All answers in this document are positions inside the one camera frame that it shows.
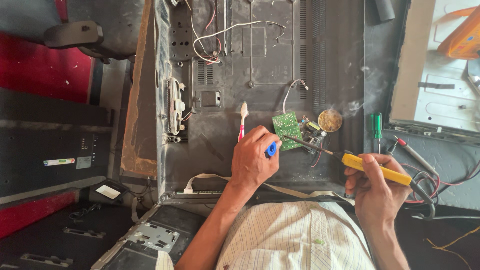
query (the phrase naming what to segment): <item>red and white toothbrush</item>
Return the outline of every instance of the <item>red and white toothbrush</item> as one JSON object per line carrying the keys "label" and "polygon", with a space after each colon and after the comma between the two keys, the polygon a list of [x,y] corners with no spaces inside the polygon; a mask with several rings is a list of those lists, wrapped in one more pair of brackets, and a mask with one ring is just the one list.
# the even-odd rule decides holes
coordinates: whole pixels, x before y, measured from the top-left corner
{"label": "red and white toothbrush", "polygon": [[241,115],[240,134],[237,142],[239,142],[245,136],[245,117],[248,116],[248,108],[247,108],[246,102],[244,102],[241,106],[240,115]]}

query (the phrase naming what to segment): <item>solder wire spool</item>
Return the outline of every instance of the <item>solder wire spool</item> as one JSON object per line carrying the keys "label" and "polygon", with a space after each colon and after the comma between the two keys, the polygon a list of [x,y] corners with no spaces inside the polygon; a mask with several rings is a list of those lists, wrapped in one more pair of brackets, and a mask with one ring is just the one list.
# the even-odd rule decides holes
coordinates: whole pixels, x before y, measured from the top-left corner
{"label": "solder wire spool", "polygon": [[276,153],[276,142],[273,142],[265,151],[270,157],[273,157],[273,155]]}

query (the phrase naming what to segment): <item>green circuit board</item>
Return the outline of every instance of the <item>green circuit board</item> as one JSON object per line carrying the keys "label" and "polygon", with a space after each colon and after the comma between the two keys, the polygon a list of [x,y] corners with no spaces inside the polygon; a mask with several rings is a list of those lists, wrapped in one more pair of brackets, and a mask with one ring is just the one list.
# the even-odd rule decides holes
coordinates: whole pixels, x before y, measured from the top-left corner
{"label": "green circuit board", "polygon": [[286,137],[282,137],[284,135],[288,135],[294,138],[302,138],[295,112],[289,112],[286,114],[274,116],[272,117],[272,120],[273,127],[275,128],[275,133],[280,137],[280,140],[283,142],[282,146],[280,147],[280,151],[286,151],[302,146],[301,144],[294,142]]}

